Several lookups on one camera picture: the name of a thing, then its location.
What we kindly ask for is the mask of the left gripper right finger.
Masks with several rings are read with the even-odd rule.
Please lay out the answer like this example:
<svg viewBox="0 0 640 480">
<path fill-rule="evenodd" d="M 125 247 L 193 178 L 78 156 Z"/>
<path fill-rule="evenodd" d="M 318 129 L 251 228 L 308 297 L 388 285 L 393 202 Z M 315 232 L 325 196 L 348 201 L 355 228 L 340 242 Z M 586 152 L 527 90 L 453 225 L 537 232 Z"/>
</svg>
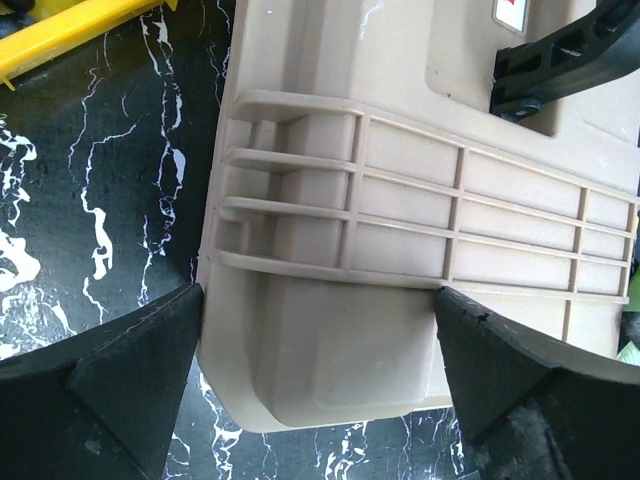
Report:
<svg viewBox="0 0 640 480">
<path fill-rule="evenodd" d="M 636 479 L 639 369 L 512 321 L 449 287 L 437 337 L 483 479 Z"/>
</svg>

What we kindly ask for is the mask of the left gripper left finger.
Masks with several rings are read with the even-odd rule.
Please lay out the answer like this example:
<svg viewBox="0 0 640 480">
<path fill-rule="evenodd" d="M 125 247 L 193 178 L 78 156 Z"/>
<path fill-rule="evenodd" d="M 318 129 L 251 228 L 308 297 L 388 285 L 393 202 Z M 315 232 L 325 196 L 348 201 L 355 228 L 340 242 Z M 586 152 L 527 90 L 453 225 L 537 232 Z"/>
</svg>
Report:
<svg viewBox="0 0 640 480">
<path fill-rule="evenodd" d="M 159 479 L 201 332 L 184 285 L 1 363 L 4 479 Z"/>
</svg>

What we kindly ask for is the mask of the tan plastic tool box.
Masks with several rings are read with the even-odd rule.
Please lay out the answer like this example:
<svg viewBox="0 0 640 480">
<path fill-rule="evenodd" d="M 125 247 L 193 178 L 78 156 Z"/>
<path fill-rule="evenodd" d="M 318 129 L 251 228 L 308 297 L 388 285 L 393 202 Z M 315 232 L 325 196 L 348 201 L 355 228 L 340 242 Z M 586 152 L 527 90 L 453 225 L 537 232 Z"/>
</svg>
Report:
<svg viewBox="0 0 640 480">
<path fill-rule="evenodd" d="M 635 1 L 240 1 L 198 362 L 241 428 L 447 408 L 434 297 L 612 357 L 639 206 Z"/>
</svg>

